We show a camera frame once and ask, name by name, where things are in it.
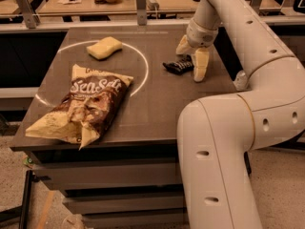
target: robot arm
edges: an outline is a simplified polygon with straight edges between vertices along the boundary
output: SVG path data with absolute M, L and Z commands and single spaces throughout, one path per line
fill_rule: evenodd
M 204 3 L 216 12 L 198 11 L 212 19 L 200 19 L 196 12 L 193 22 L 198 26 L 201 21 L 210 35 L 219 16 L 251 90 L 198 99 L 179 118 L 178 152 L 190 225 L 192 229 L 262 228 L 244 152 L 275 145 L 305 129 L 305 71 L 244 0 Z M 187 29 L 190 45 L 210 45 L 205 40 L 196 43 L 192 31 Z

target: floor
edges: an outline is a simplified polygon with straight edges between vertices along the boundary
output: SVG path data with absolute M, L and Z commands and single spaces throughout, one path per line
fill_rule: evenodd
M 0 136 L 0 211 L 21 205 L 25 155 L 10 149 L 13 132 Z M 305 151 L 269 148 L 249 153 L 251 184 L 265 229 L 305 228 Z M 41 181 L 32 184 L 28 228 L 84 228 L 80 215 L 72 215 L 61 203 L 63 196 Z M 0 228 L 19 228 L 18 220 Z M 187 223 L 116 227 L 116 229 L 189 229 Z

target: drawer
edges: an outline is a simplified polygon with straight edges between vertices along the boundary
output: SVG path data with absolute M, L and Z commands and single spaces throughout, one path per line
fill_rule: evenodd
M 51 190 L 181 184 L 173 158 L 126 159 L 35 165 L 35 174 Z
M 97 214 L 184 208 L 183 186 L 127 187 L 78 191 L 63 204 L 73 214 Z
M 90 228 L 133 226 L 157 223 L 187 222 L 185 209 L 155 210 L 129 213 L 109 213 L 83 216 L 83 222 Z

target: table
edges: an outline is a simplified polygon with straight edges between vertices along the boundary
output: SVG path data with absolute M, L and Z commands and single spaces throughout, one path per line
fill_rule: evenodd
M 12 15 L 20 12 L 15 0 L 4 0 L 0 2 L 0 15 Z
M 161 13 L 195 12 L 197 2 L 193 0 L 157 0 Z M 83 0 L 81 4 L 59 4 L 58 0 L 49 0 L 38 12 L 41 16 L 80 15 L 80 14 L 136 14 L 135 0 L 119 0 L 114 4 L 94 4 L 94 0 Z
M 88 227 L 187 220 L 177 120 L 191 101 L 235 89 L 215 49 L 201 83 L 193 81 L 193 73 L 165 70 L 162 62 L 177 59 L 175 48 L 186 27 L 110 22 L 70 29 L 12 141 L 11 148 L 32 158 L 35 174 L 49 189 L 59 190 L 64 205 L 82 214 Z M 123 42 L 121 52 L 104 61 L 86 53 L 86 46 L 109 35 Z M 111 127 L 81 151 L 78 145 L 26 137 L 25 130 L 69 91 L 75 63 L 134 77 Z

